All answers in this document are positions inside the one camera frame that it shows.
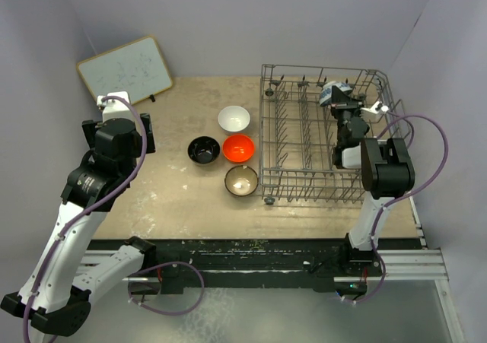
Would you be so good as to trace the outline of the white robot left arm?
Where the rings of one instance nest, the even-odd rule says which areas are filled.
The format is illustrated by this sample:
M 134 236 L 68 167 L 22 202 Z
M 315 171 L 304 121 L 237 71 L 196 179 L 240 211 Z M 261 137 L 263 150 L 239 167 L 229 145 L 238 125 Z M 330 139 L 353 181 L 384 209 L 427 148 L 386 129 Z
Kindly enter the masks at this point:
M 107 260 L 76 274 L 116 198 L 129 188 L 145 155 L 155 151 L 151 117 L 143 113 L 139 122 L 144 135 L 129 119 L 83 122 L 89 149 L 68 175 L 56 225 L 41 259 L 25 285 L 1 302 L 2 310 L 23 320 L 26 342 L 42 341 L 30 329 L 42 336 L 73 335 L 91 307 L 119 280 L 134 273 L 148 276 L 156 269 L 154 244 L 131 237 Z

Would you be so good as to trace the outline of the white bowl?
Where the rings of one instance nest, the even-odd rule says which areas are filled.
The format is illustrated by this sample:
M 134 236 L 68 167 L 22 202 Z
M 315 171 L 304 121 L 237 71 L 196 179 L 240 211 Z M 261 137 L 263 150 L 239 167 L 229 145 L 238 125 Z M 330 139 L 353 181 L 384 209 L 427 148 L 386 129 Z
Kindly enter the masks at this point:
M 250 124 L 250 113 L 242 106 L 226 106 L 218 114 L 218 124 L 227 133 L 239 133 Z

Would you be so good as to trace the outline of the orange bowl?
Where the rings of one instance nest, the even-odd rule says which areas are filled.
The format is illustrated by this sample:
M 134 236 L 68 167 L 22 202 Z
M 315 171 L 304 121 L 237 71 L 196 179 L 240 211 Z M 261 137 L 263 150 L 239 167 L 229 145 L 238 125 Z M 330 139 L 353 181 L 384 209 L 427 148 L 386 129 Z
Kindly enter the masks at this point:
M 255 154 L 255 150 L 253 140 L 244 134 L 235 134 L 227 137 L 222 146 L 225 158 L 236 164 L 249 161 Z

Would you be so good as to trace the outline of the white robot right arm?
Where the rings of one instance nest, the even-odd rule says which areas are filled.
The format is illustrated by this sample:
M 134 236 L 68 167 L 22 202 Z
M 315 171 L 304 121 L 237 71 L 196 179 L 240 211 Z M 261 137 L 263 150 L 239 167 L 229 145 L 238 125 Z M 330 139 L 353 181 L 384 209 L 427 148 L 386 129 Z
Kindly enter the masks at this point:
M 338 169 L 360 170 L 365 191 L 357 224 L 348 234 L 351 249 L 338 258 L 344 274 L 356 275 L 365 267 L 361 252 L 377 248 L 378 235 L 393 203 L 414 186 L 415 171 L 402 138 L 381 141 L 368 137 L 369 122 L 376 121 L 390 108 L 380 101 L 366 107 L 350 92 L 334 84 L 322 104 L 329 107 L 337 122 L 333 164 Z

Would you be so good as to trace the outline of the yellow framed whiteboard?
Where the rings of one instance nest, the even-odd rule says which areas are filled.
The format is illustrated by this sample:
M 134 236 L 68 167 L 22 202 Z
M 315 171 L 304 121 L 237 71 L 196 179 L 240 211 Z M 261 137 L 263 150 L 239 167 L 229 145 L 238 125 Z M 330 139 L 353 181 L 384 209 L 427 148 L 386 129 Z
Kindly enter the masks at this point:
M 173 79 L 153 36 L 85 59 L 77 64 L 77 71 L 94 99 L 125 91 L 135 104 L 173 87 Z

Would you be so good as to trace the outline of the brown glazed bowl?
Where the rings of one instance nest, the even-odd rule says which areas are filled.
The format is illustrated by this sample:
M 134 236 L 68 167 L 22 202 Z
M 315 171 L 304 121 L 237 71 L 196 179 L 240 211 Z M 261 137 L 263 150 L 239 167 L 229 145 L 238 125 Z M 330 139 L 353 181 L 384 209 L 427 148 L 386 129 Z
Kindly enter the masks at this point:
M 237 197 L 252 195 L 259 185 L 257 172 L 249 166 L 238 165 L 229 169 L 224 177 L 224 186 Z

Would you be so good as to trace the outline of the blue patterned bowl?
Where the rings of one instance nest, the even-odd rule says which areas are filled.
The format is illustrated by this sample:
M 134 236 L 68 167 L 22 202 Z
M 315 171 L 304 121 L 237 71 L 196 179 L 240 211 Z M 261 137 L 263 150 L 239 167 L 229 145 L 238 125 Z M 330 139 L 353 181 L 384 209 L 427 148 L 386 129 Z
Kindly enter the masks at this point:
M 330 81 L 324 84 L 323 89 L 321 90 L 319 100 L 320 106 L 328 106 L 330 104 L 332 98 L 332 89 L 334 87 L 337 87 L 341 90 L 341 92 L 347 95 L 353 91 L 352 87 L 347 81 Z

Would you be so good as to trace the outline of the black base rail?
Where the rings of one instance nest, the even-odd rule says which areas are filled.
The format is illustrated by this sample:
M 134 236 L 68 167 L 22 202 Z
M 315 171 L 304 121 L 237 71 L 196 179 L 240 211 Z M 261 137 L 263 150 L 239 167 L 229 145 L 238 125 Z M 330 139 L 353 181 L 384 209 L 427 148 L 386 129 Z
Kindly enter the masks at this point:
M 332 292 L 336 278 L 379 277 L 384 263 L 375 252 L 354 252 L 344 239 L 152 240 L 159 272 L 146 272 L 161 294 L 184 289 L 311 289 Z

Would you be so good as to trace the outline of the black glossy bowl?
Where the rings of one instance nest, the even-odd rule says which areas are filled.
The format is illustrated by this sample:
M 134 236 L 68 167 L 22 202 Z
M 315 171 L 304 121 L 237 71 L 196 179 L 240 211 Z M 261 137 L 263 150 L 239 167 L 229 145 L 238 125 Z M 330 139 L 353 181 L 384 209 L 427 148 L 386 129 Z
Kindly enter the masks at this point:
M 199 166 L 214 163 L 218 159 L 220 153 L 220 144 L 214 138 L 209 136 L 194 138 L 187 148 L 189 159 Z

